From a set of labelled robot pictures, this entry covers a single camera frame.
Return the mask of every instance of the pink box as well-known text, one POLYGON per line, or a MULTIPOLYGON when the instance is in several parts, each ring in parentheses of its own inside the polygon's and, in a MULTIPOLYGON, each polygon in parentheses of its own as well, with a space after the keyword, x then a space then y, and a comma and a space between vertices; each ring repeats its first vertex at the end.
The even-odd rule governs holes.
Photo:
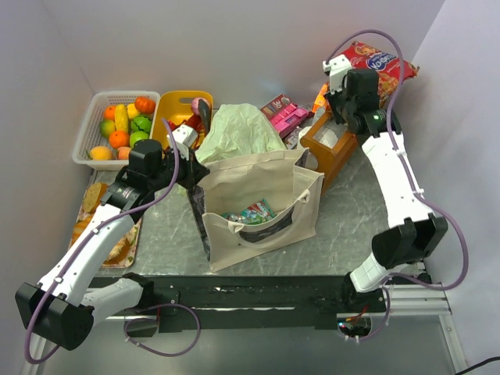
POLYGON ((281 138, 291 133, 308 115, 308 111, 297 107, 295 104, 287 105, 271 119, 274 129, 278 130, 281 138))

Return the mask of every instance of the candy package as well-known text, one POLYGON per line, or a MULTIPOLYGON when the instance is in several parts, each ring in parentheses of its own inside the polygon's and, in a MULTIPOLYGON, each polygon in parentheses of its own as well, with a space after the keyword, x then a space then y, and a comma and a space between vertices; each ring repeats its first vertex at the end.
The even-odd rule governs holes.
POLYGON ((224 219, 242 224, 262 224, 275 217, 266 200, 258 201, 244 209, 241 213, 223 213, 224 219))
MULTIPOLYGON (((378 95, 382 106, 398 85, 400 69, 398 57, 360 41, 353 42, 342 54, 349 59, 353 68, 370 68, 378 72, 378 95)), ((403 80, 406 80, 415 77, 418 68, 405 61, 404 71, 403 80)))

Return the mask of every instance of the plastic basket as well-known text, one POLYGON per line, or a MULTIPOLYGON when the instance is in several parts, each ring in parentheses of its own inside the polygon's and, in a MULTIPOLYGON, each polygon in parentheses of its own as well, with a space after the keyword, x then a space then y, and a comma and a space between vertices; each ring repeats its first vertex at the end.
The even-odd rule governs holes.
MULTIPOLYGON (((159 141, 163 148, 169 147, 169 142, 166 139, 166 135, 168 133, 162 122, 162 117, 172 121, 176 125, 180 125, 184 120, 193 116, 193 112, 191 111, 191 101, 197 97, 206 99, 210 103, 210 108, 213 108, 213 98, 208 92, 189 90, 170 91, 163 94, 156 105, 155 119, 153 120, 153 128, 151 129, 149 137, 159 141)), ((198 135, 199 137, 195 142, 195 146, 199 146, 203 142, 205 138, 205 131, 199 131, 198 135)))
POLYGON ((73 161, 77 164, 85 164, 95 170, 120 170, 128 165, 128 160, 91 160, 88 152, 95 146, 110 147, 108 140, 101 136, 99 124, 103 117, 102 113, 108 105, 133 103, 138 96, 145 96, 156 102, 155 113, 152 122, 155 123, 156 111, 158 109, 159 93, 154 91, 105 91, 96 94, 85 113, 84 121, 78 133, 77 143, 73 150, 73 161))

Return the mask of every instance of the bread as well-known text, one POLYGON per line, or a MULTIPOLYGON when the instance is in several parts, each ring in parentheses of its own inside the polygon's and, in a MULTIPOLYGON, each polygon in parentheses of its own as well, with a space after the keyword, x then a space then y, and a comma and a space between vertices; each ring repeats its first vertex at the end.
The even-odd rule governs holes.
POLYGON ((120 255, 120 253, 127 247, 128 243, 127 243, 127 238, 126 237, 122 237, 118 243, 115 245, 114 248, 112 248, 111 252, 109 253, 108 255, 108 258, 106 258, 106 262, 108 262, 109 260, 113 260, 115 259, 118 255, 120 255))
POLYGON ((77 241, 78 238, 80 238, 81 234, 84 232, 85 228, 87 228, 88 224, 92 221, 92 217, 94 215, 87 216, 85 219, 79 221, 76 223, 73 227, 73 234, 71 236, 71 245, 77 241))
POLYGON ((85 192, 84 203, 82 208, 86 213, 94 213, 101 203, 101 198, 106 193, 108 185, 102 182, 92 184, 85 192))

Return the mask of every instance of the red snack bag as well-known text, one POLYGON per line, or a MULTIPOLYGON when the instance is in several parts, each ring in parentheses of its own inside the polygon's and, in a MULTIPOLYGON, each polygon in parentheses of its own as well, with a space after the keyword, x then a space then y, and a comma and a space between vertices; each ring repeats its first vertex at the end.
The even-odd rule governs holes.
MULTIPOLYGON (((398 86, 398 57, 360 41, 353 42, 351 47, 343 51, 342 54, 349 59, 353 68, 370 68, 378 72, 378 95, 380 96, 380 106, 382 106, 398 86)), ((415 77, 419 71, 407 61, 405 61, 404 69, 404 80, 415 77)))

